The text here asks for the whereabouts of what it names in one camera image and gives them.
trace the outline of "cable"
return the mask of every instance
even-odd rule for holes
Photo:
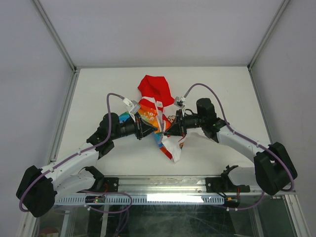
[[[258,144],[256,141],[252,140],[251,138],[249,138],[249,137],[247,137],[247,136],[245,136],[245,135],[242,135],[242,134],[240,134],[239,132],[236,132],[236,131],[234,131],[234,130],[232,129],[232,127],[230,126],[229,122],[228,122],[227,119],[226,119],[225,112],[224,112],[224,108],[223,108],[223,105],[222,105],[221,101],[219,100],[219,98],[218,98],[218,96],[216,95],[216,93],[215,93],[209,86],[207,86],[207,85],[205,85],[205,84],[203,84],[203,83],[195,83],[195,84],[193,84],[193,85],[188,89],[188,91],[185,93],[185,95],[184,95],[183,97],[184,97],[184,98],[187,98],[188,94],[189,94],[190,91],[193,89],[193,87],[195,87],[195,86],[197,86],[197,85],[201,85],[201,86],[206,87],[206,88],[207,88],[210,92],[212,92],[212,94],[215,96],[215,98],[216,98],[216,100],[217,100],[217,102],[218,102],[218,104],[219,104],[219,107],[221,108],[221,111],[222,111],[222,115],[223,115],[223,119],[224,119],[224,121],[225,121],[225,124],[226,124],[226,126],[228,127],[228,129],[229,129],[233,134],[235,134],[235,135],[237,135],[237,136],[239,136],[239,137],[245,139],[246,141],[248,141],[248,142],[250,142],[250,143],[252,143],[252,144],[254,144],[254,145],[260,147],[261,149],[263,149],[264,151],[266,151],[266,152],[268,152],[270,155],[272,155],[272,156],[281,164],[281,166],[282,166],[282,167],[284,168],[284,170],[286,171],[286,173],[287,173],[287,175],[288,175],[288,177],[289,177],[289,179],[290,179],[290,183],[291,183],[291,187],[290,187],[289,189],[282,189],[282,191],[286,191],[286,192],[292,191],[292,190],[294,189],[294,179],[293,179],[293,177],[292,177],[292,175],[291,175],[290,170],[286,167],[286,165],[283,163],[283,161],[282,161],[276,154],[274,154],[272,151],[270,151],[268,148],[266,148],[266,147],[264,147],[264,146]],[[260,199],[259,199],[255,204],[253,204],[253,205],[251,205],[251,206],[248,206],[248,207],[244,207],[244,208],[238,208],[238,210],[248,210],[248,209],[251,209],[251,208],[257,206],[257,205],[263,200],[264,194],[265,194],[265,192],[262,192]]]
[[[107,135],[106,139],[105,139],[103,142],[100,142],[99,144],[94,145],[94,146],[92,146],[92,147],[88,147],[88,148],[86,148],[86,149],[83,149],[83,150],[81,151],[81,153],[90,151],[90,150],[92,150],[92,149],[94,149],[94,148],[97,148],[97,147],[103,145],[103,144],[106,143],[106,142],[108,141],[108,139],[110,138],[110,136],[111,136],[111,128],[112,128],[111,110],[110,110],[110,101],[109,101],[110,95],[119,97],[119,98],[122,99],[122,100],[124,99],[123,96],[118,95],[118,94],[115,94],[115,93],[109,93],[109,94],[107,95],[107,107],[108,107],[108,115],[109,115],[109,131],[108,131],[108,135]],[[69,156],[68,158],[64,159],[62,162],[60,162],[60,163],[58,163],[57,165],[53,166],[53,169],[56,169],[56,168],[60,167],[61,165],[63,165],[63,164],[66,163],[67,161],[69,161],[70,159],[76,157],[77,155],[78,155],[78,153],[74,153],[73,155],[71,155],[71,156]],[[50,170],[47,170],[46,172],[44,172],[43,174],[41,174],[39,177],[37,177],[37,178],[27,187],[27,189],[24,191],[24,193],[23,193],[22,196],[21,196],[20,202],[19,202],[19,208],[20,208],[21,211],[23,211],[23,212],[29,212],[29,210],[23,208],[23,200],[24,200],[26,194],[27,194],[27,193],[30,191],[30,189],[38,182],[38,180],[40,180],[42,177],[44,177],[44,176],[45,176],[46,174],[48,174],[49,172],[50,172]]]
[[[240,187],[237,187],[237,199],[240,198]]]
[[[113,237],[117,237],[119,235],[119,233],[124,230],[125,226],[128,223],[128,219],[129,219],[129,210],[125,211],[125,214],[124,214],[123,218],[122,218],[122,213],[119,215],[118,226],[116,228],[116,231],[115,231]]]
[[[217,193],[219,196],[221,196],[222,198],[227,198],[227,195],[226,195],[225,193],[222,192],[222,194],[220,194],[217,190],[214,189],[213,186],[211,186],[211,189],[212,189],[215,193]]]
[[[102,210],[98,210],[98,209],[96,209],[96,208],[94,208],[94,207],[92,207],[92,206],[87,205],[87,206],[89,206],[89,208],[90,208],[91,210],[94,210],[94,211],[97,211],[97,212],[101,212],[101,213],[106,213],[106,214],[119,214],[119,213],[122,213],[122,212],[125,212],[126,210],[128,210],[128,209],[132,206],[132,204],[133,204],[133,198],[131,197],[131,195],[126,194],[126,193],[123,193],[123,192],[98,193],[98,192],[92,192],[92,191],[88,191],[88,190],[82,190],[81,192],[87,193],[87,194],[102,194],[102,195],[103,195],[103,194],[105,194],[105,195],[107,195],[107,194],[114,194],[114,195],[124,195],[124,196],[128,196],[128,198],[130,199],[130,204],[129,204],[126,208],[124,208],[123,210],[121,210],[121,211],[102,211]]]
[[[105,184],[104,186],[107,187],[107,189],[104,191],[104,194],[103,194],[103,195],[101,195],[101,196],[99,196],[99,197],[96,197],[96,198],[87,199],[86,201],[95,201],[95,200],[97,200],[97,199],[99,199],[99,198],[104,197],[104,196],[105,196],[105,193],[107,193],[107,191],[108,191],[108,189],[109,189],[108,184]]]

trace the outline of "white connector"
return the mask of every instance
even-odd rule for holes
[[[181,98],[179,98],[178,96],[174,99],[174,105],[176,105],[177,107],[179,107],[182,110],[182,114],[184,115],[185,109],[186,109],[186,98],[184,96],[182,96]]]
[[[140,109],[140,105],[135,101],[130,101],[127,98],[123,99],[124,104],[126,104],[126,109],[129,113],[129,115],[132,117],[132,119],[135,122],[135,114],[138,112],[138,110]]]

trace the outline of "red cloth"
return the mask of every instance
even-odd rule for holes
[[[169,106],[174,102],[174,98],[172,98],[170,93],[168,82],[164,77],[146,75],[140,82],[138,89],[140,90],[142,96],[153,97],[156,101],[161,101],[164,107]],[[139,103],[152,109],[156,108],[154,103],[146,99],[141,99]]]

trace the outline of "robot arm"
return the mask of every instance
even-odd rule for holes
[[[76,155],[72,155],[73,158],[59,159],[39,169],[33,165],[25,171],[16,193],[19,199],[26,189],[42,176],[23,199],[23,204],[34,217],[40,217],[48,212],[59,199],[81,190],[103,192],[104,175],[94,166],[98,159],[113,149],[113,140],[131,134],[135,134],[137,139],[141,140],[157,129],[143,121],[138,113],[123,123],[119,122],[117,114],[111,113],[110,116],[111,135],[104,144],[98,145],[105,141],[108,135],[108,114],[103,117],[97,131],[74,152]]]
[[[232,147],[239,153],[246,156],[253,163],[252,167],[239,167],[234,165],[227,167],[224,171],[226,176],[234,185],[259,185],[259,187],[270,195],[275,195],[282,190],[289,182],[287,172],[282,165],[275,160],[271,153],[263,148],[270,150],[286,165],[293,179],[297,177],[294,165],[285,147],[276,142],[272,145],[249,139],[245,134],[238,132],[237,136],[234,129],[227,125],[224,120],[218,118],[214,105],[209,98],[197,100],[197,114],[186,115],[183,110],[176,112],[176,118],[165,135],[185,136],[187,129],[201,127],[207,138],[213,141]]]

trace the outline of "white surface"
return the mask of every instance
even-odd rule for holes
[[[40,0],[77,66],[247,65],[282,0]]]
[[[25,170],[48,162],[71,76],[30,0],[0,7],[0,232],[16,236],[22,212],[15,196]]]
[[[255,92],[246,67],[202,68],[116,68],[83,69],[70,108],[59,156],[68,155],[95,132],[106,109],[106,95],[115,92],[138,101],[137,89],[146,75],[165,76],[173,97],[182,96],[194,82],[206,83],[221,99],[229,122],[251,137],[268,141]],[[187,108],[196,111],[196,100],[209,97],[204,87],[194,88],[187,97]],[[123,113],[122,100],[110,97],[111,111]],[[180,161],[170,161],[158,148],[152,135],[138,141],[129,136],[114,141],[115,148],[97,162],[105,175],[203,175],[220,174],[228,164],[252,165],[233,149],[211,142],[206,137],[187,138]]]
[[[292,1],[253,73],[268,127],[296,167],[296,191],[316,236],[316,1]]]

